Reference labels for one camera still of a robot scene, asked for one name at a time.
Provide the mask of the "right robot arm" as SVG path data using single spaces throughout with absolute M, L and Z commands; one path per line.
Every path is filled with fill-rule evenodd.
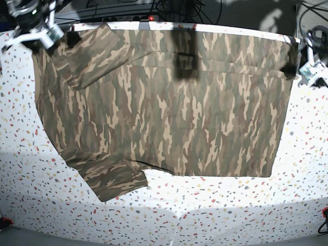
M 19 43 L 39 41 L 45 49 L 52 48 L 64 31 L 55 23 L 55 13 L 70 1 L 5 1 L 8 14 L 16 23 L 2 52 Z

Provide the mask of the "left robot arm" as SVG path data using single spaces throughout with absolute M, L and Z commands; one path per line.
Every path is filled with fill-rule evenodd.
M 301 75 L 310 87 L 327 87 L 327 28 L 315 26 L 300 41 L 290 37 L 286 43 L 287 63 L 281 71 Z

